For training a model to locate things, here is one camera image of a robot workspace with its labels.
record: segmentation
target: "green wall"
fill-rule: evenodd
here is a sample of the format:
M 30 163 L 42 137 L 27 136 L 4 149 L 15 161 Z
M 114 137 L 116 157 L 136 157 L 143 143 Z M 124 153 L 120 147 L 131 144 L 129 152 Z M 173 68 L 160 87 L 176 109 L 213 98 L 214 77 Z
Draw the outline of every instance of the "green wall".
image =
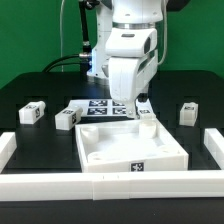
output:
M 60 6 L 61 0 L 0 1 L 0 88 L 60 57 Z M 168 54 L 160 69 L 209 70 L 224 77 L 223 11 L 223 0 L 191 0 L 184 10 L 169 13 Z M 94 45 L 95 13 L 87 13 Z M 81 51 L 78 0 L 66 0 L 64 49 L 65 55 Z

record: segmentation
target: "black tabletop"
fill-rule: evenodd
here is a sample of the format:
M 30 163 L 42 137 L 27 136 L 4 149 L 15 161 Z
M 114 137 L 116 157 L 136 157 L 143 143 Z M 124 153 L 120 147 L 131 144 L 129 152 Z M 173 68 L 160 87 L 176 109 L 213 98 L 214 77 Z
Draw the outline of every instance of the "black tabletop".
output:
M 189 170 L 219 169 L 203 144 L 205 128 L 224 130 L 224 80 L 207 71 L 158 72 L 149 97 L 160 122 L 189 154 Z M 54 116 L 71 99 L 110 98 L 108 87 L 83 81 L 78 73 L 26 73 L 0 90 L 0 134 L 16 132 L 18 147 L 2 173 L 81 172 L 74 129 L 55 129 Z M 18 110 L 46 103 L 34 125 L 21 125 Z M 199 104 L 194 127 L 179 125 L 184 103 Z M 107 122 L 124 118 L 82 119 Z M 104 201 L 1 202 L 2 223 L 213 223 L 224 218 L 223 198 Z

